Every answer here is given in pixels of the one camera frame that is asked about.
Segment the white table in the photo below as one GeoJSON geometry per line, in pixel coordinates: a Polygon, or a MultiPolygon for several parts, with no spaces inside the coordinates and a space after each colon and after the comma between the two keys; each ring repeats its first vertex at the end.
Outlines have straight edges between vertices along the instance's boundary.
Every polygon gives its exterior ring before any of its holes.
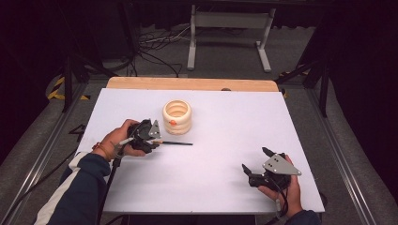
{"type": "Polygon", "coordinates": [[[104,211],[126,214],[265,214],[275,203],[254,187],[242,171],[254,173],[270,150],[288,154],[302,171],[302,205],[324,207],[289,112],[279,92],[102,89],[78,152],[90,151],[125,119],[157,119],[166,141],[146,157],[124,157],[104,211]],[[163,128],[161,109],[171,99],[192,107],[192,128],[182,136],[163,128]]]}

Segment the white ring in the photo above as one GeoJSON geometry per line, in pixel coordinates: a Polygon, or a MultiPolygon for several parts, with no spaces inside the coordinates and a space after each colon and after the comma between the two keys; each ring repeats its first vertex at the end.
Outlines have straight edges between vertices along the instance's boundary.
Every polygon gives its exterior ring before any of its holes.
{"type": "Polygon", "coordinates": [[[171,100],[163,107],[163,122],[171,134],[184,134],[191,128],[191,106],[184,100],[171,100]]]}

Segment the metal stand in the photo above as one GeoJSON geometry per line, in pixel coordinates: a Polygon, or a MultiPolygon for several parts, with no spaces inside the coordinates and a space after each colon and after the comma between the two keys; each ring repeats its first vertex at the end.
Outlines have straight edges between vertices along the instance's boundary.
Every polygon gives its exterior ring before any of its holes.
{"type": "Polygon", "coordinates": [[[226,12],[201,12],[196,11],[196,6],[191,9],[191,42],[188,54],[187,70],[195,69],[196,55],[196,27],[232,27],[264,29],[261,41],[256,41],[256,47],[265,72],[271,72],[271,67],[264,50],[269,30],[275,14],[275,8],[269,13],[226,13],[226,12]]]}

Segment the gray carpet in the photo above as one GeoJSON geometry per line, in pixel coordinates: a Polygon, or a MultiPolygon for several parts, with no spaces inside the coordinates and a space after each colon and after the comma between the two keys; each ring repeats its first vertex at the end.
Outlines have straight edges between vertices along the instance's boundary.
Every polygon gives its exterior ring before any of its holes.
{"type": "MultiPolygon", "coordinates": [[[[271,73],[263,71],[257,51],[253,46],[254,42],[261,37],[261,33],[256,30],[244,30],[238,35],[236,33],[232,35],[231,32],[223,30],[201,32],[197,37],[194,71],[186,70],[188,40],[181,39],[179,42],[170,44],[161,50],[150,51],[149,53],[169,64],[181,64],[181,77],[273,80],[281,72],[292,70],[296,66],[313,31],[313,28],[272,29],[266,45],[266,52],[272,68],[271,73]]],[[[118,64],[118,62],[109,61],[105,66],[110,67],[115,64],[118,64]]],[[[153,64],[140,56],[135,60],[135,67],[140,76],[174,76],[174,72],[170,68],[153,64]]],[[[126,76],[131,75],[131,72],[132,67],[129,66],[117,73],[126,76]]],[[[290,81],[289,85],[281,85],[281,87],[286,89],[286,105],[313,171],[315,182],[319,191],[328,199],[326,212],[322,215],[323,224],[366,224],[361,220],[344,177],[336,164],[328,136],[316,116],[318,111],[311,104],[309,91],[298,85],[302,79],[302,77],[297,77],[290,81]]],[[[78,135],[69,134],[69,132],[81,124],[86,125],[88,123],[99,91],[106,83],[107,80],[104,79],[103,75],[92,77],[84,90],[84,94],[91,96],[91,99],[78,101],[65,123],[65,127],[60,132],[60,139],[57,141],[56,147],[52,149],[52,155],[42,174],[49,172],[78,146],[78,135]]],[[[3,218],[6,214],[18,190],[23,185],[25,177],[38,158],[39,152],[52,134],[54,126],[62,114],[62,108],[62,100],[52,99],[48,107],[25,132],[1,165],[0,199],[2,204],[0,204],[0,218],[3,218]]],[[[344,120],[344,114],[341,112],[333,94],[332,85],[329,89],[327,110],[328,121],[344,151],[345,159],[358,181],[375,223],[396,224],[396,221],[398,221],[396,202],[361,151],[355,135],[344,120]]],[[[60,174],[66,166],[67,163],[29,196],[15,224],[30,224],[32,222],[39,208],[48,201],[56,189],[60,174]]],[[[102,224],[115,216],[104,214],[102,224]]],[[[271,217],[273,215],[259,215],[257,222],[264,224],[271,217]]]]}

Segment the dark background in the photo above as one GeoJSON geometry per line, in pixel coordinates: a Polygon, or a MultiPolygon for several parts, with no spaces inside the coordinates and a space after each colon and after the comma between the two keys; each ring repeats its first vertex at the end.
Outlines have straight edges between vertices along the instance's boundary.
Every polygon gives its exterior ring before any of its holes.
{"type": "MultiPolygon", "coordinates": [[[[302,63],[330,56],[330,78],[344,115],[397,200],[398,8],[392,2],[348,1],[349,7],[326,13],[282,8],[277,10],[274,25],[318,26],[302,63]]],[[[117,10],[111,4],[62,1],[56,10],[64,12],[64,23],[70,28],[61,29],[67,32],[64,37],[68,39],[63,41],[98,63],[128,54],[117,10]]],[[[65,25],[54,28],[47,6],[46,1],[0,2],[0,162],[48,104],[47,85],[66,60],[67,51],[60,47],[59,38],[59,28],[65,25]]],[[[190,6],[142,5],[135,10],[135,20],[142,26],[155,24],[164,29],[188,23],[191,13],[190,6]]]]}

